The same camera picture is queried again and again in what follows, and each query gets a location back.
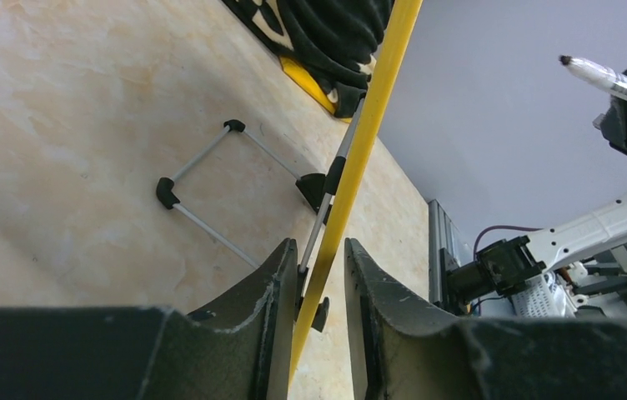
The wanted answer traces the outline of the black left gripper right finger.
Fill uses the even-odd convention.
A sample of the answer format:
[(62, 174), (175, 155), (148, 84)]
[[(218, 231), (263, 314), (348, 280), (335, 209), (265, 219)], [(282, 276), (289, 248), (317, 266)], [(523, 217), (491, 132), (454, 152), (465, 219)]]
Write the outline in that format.
[(627, 318), (456, 317), (344, 242), (357, 399), (627, 399)]

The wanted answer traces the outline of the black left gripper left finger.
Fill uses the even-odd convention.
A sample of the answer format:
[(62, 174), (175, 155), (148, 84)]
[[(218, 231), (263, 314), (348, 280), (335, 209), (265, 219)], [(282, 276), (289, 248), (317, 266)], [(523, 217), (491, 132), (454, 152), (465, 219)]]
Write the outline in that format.
[(0, 307), (0, 399), (284, 399), (297, 244), (211, 302)]

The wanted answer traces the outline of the white marker pen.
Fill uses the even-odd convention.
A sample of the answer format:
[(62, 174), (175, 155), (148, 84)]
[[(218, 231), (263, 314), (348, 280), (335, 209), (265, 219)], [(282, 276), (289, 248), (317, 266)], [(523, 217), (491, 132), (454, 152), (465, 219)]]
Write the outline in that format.
[(627, 75), (583, 57), (559, 55), (558, 60), (571, 75), (627, 102)]

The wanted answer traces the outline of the yellow framed whiteboard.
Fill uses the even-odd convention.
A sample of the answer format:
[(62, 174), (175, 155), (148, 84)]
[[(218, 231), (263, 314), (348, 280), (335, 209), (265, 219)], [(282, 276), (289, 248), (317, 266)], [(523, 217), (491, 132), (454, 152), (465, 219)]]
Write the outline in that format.
[(354, 131), (348, 161), (342, 171), (338, 194), (335, 196), (332, 212), (303, 296), (298, 321), (294, 325), (288, 383), (293, 381), (317, 306), (323, 296), (422, 3), (422, 0), (394, 3), (377, 66), (361, 108), (359, 123)]

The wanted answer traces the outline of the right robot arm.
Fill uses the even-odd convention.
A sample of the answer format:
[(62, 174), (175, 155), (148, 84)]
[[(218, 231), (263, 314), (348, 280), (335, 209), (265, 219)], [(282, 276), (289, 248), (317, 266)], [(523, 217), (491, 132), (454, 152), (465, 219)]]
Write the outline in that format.
[[(627, 156), (627, 69), (616, 72), (584, 57), (559, 56), (575, 77), (611, 96), (599, 130), (609, 146)], [(607, 205), (561, 225), (530, 229), (524, 236), (499, 240), (474, 252), (474, 259), (445, 273), (446, 309), (462, 313), (466, 305), (489, 293), (508, 297), (529, 281), (606, 250), (627, 238), (627, 192)]]

